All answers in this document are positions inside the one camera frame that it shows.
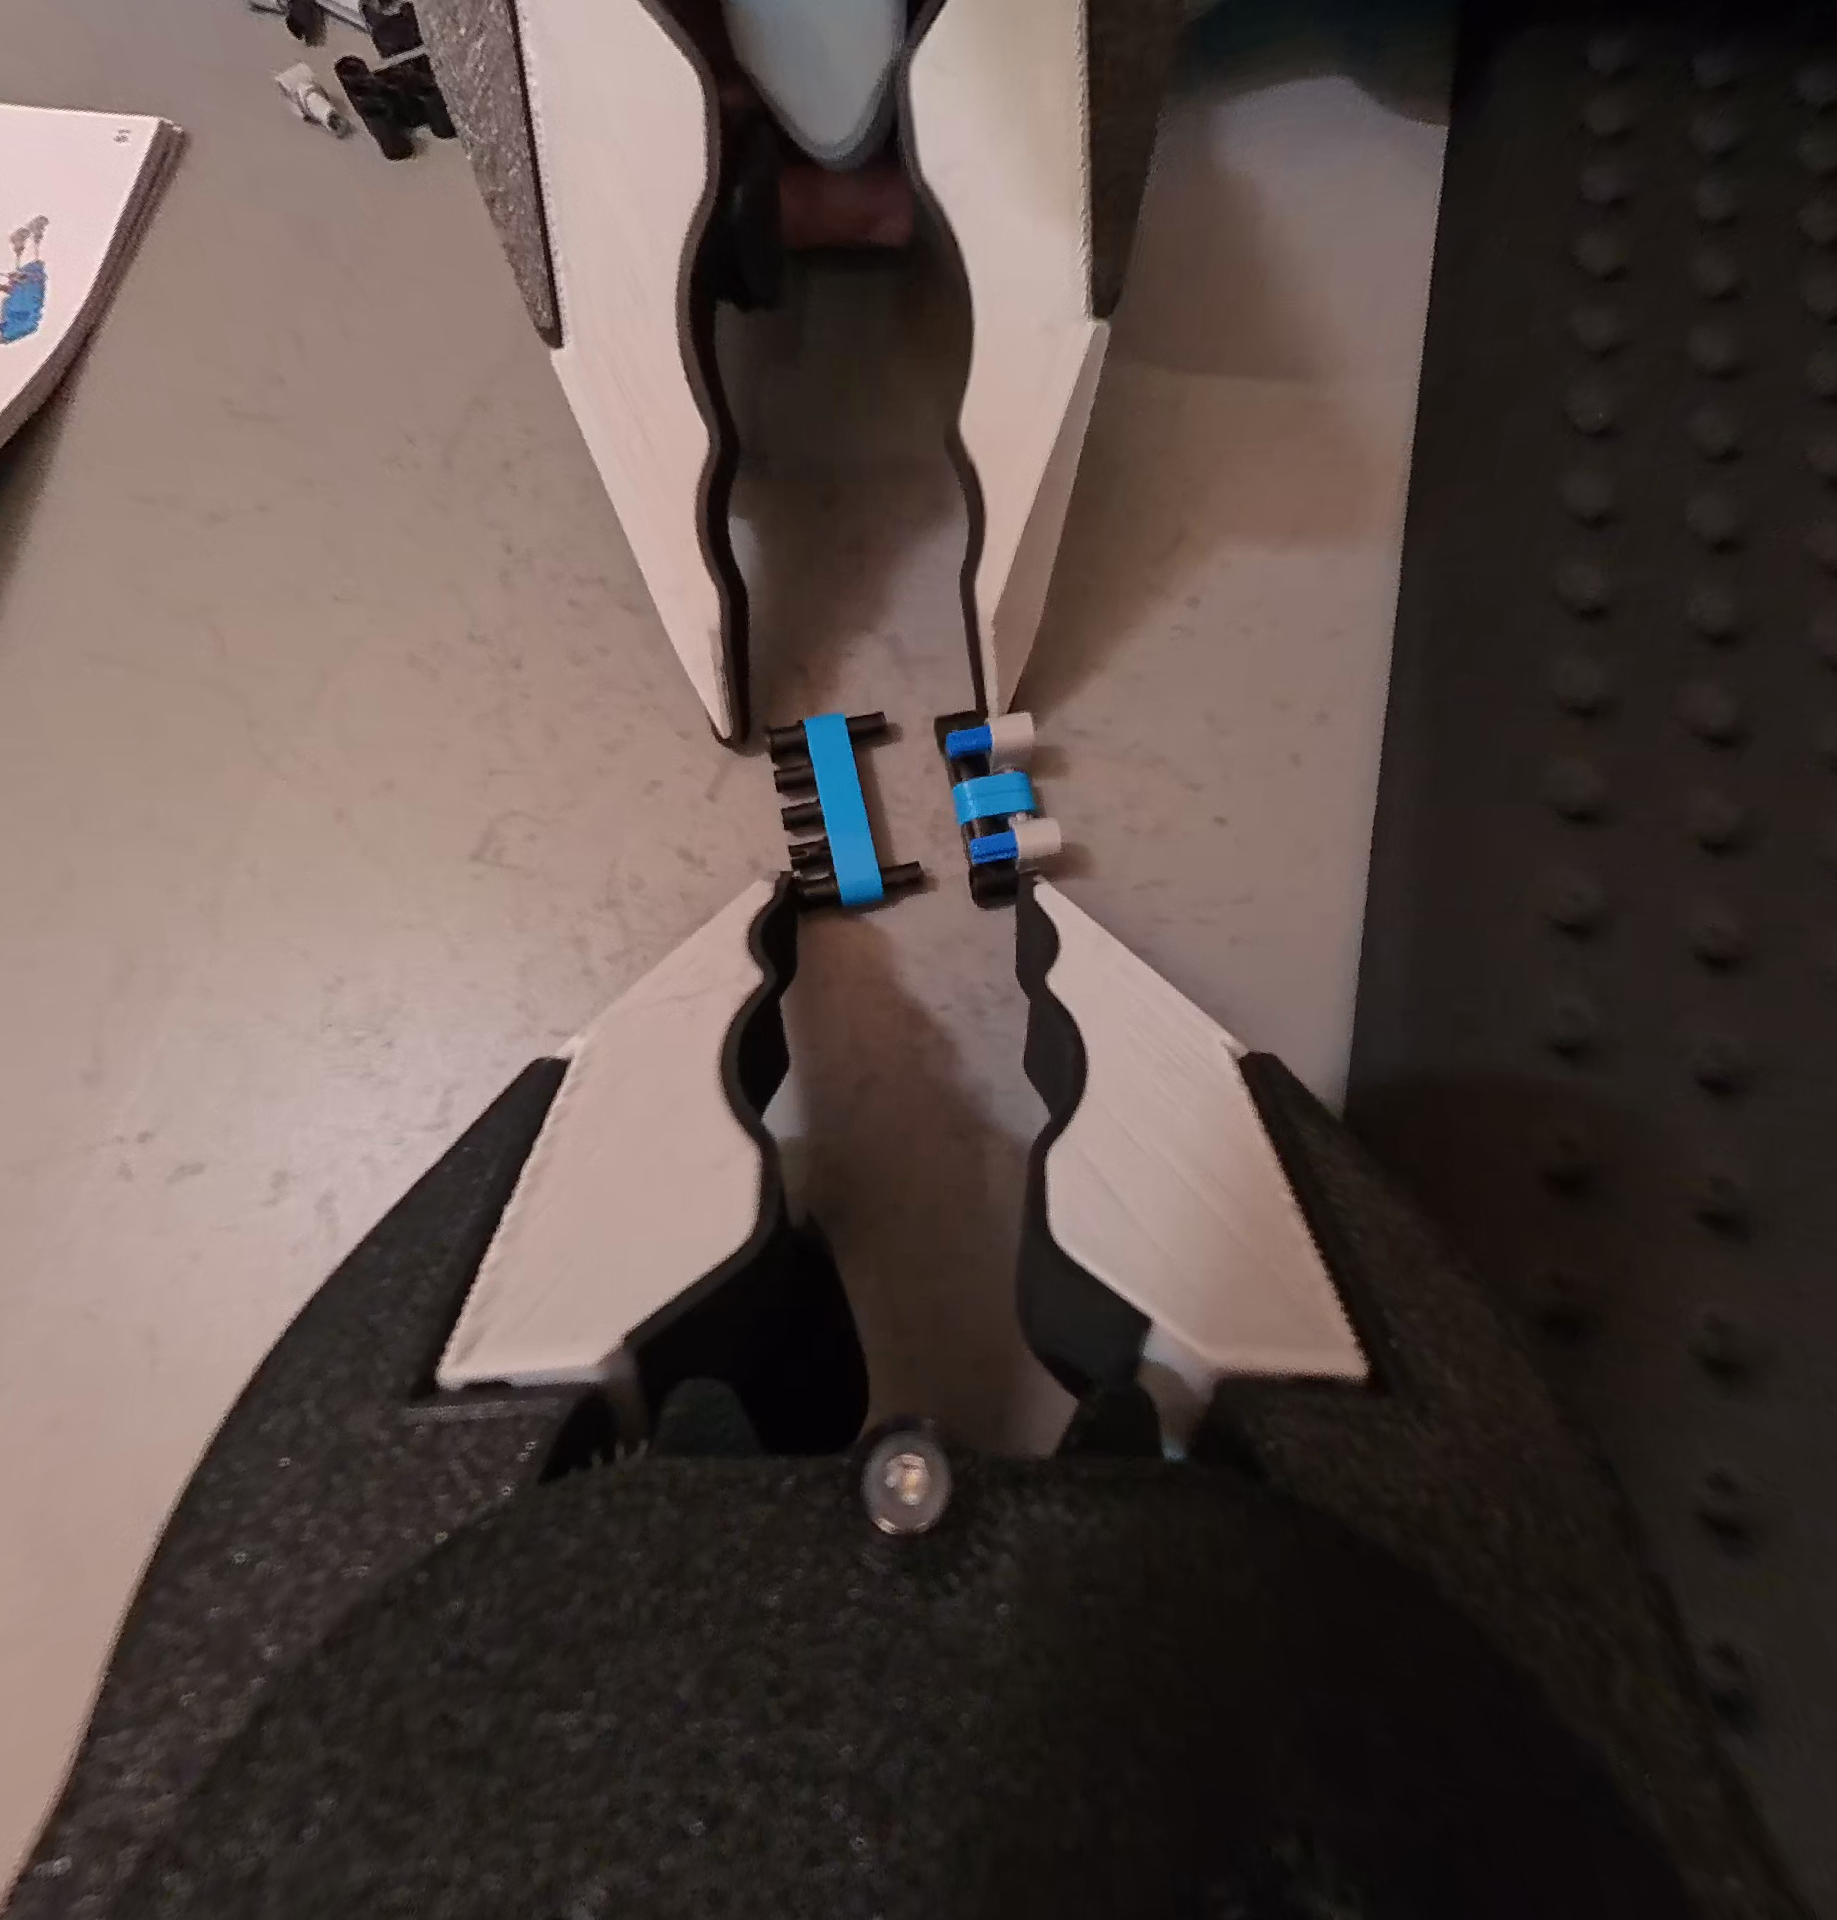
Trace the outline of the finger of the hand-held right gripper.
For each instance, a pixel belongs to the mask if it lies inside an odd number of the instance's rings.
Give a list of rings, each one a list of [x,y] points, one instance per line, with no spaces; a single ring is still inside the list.
[[[713,80],[664,5],[514,5],[557,345],[549,352],[649,601],[712,731],[741,744],[748,597],[697,253],[720,189]]]
[[[968,645],[982,710],[1011,710],[1109,350],[1093,319],[1085,5],[939,5],[906,61],[906,135],[968,289],[957,407],[973,483]]]

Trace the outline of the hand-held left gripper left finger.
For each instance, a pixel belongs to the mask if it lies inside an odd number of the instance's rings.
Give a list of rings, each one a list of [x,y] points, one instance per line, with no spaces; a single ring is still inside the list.
[[[590,1384],[784,1226],[794,934],[789,879],[756,879],[566,1040],[440,1387]]]

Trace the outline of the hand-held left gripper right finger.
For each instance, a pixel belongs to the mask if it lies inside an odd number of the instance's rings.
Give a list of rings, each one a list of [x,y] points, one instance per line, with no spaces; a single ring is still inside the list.
[[[1038,879],[1051,1015],[1076,1031],[1073,1117],[1040,1163],[1051,1250],[1161,1341],[1188,1378],[1361,1384],[1369,1357],[1228,1037],[1101,918]]]

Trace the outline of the grey and blue connector assembly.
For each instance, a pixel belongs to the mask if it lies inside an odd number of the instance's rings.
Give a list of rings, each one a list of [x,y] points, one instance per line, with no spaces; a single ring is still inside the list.
[[[1011,905],[1019,884],[1051,870],[1070,841],[1033,780],[1038,719],[1026,710],[939,716],[936,744],[950,780],[950,820],[968,900]]]

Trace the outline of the blue beam with black pins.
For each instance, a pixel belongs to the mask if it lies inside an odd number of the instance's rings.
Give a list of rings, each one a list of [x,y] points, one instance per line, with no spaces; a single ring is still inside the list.
[[[883,863],[875,849],[860,749],[891,739],[892,723],[881,710],[764,729],[802,909],[881,909],[928,884],[920,863]]]

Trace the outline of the grey desk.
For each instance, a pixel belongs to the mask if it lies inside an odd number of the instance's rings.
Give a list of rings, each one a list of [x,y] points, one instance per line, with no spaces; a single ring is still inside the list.
[[[0,1893],[168,1504],[269,1346],[536,1055],[784,857],[653,616],[454,146],[272,96],[246,5],[0,5],[0,102],[181,164],[0,454]],[[1024,703],[1059,884],[1342,1097],[1453,5],[1183,35]],[[967,309],[815,260],[722,321],[764,719],[881,707],[936,884],[808,924],[787,1177],[881,1405],[1064,1399],[1011,1316],[1011,918],[926,740],[967,698]]]

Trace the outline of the pile of small building parts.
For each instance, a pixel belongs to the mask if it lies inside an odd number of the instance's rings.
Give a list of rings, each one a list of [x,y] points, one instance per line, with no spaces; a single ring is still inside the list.
[[[278,19],[303,50],[316,50],[329,28],[369,47],[329,61],[333,84],[322,84],[303,59],[278,73],[278,96],[303,125],[329,140],[368,131],[386,159],[413,159],[430,140],[460,140],[413,0],[250,0],[246,7]]]

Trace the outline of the open instruction booklet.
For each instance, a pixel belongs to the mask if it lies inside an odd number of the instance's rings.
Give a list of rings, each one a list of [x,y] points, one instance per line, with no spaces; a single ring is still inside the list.
[[[0,102],[0,453],[101,321],[179,151],[162,118]]]

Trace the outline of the dark dimpled mat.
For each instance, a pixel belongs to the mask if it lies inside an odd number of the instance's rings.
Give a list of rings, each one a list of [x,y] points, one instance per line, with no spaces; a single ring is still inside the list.
[[[1837,1914],[1837,5],[1462,5],[1349,1123]]]

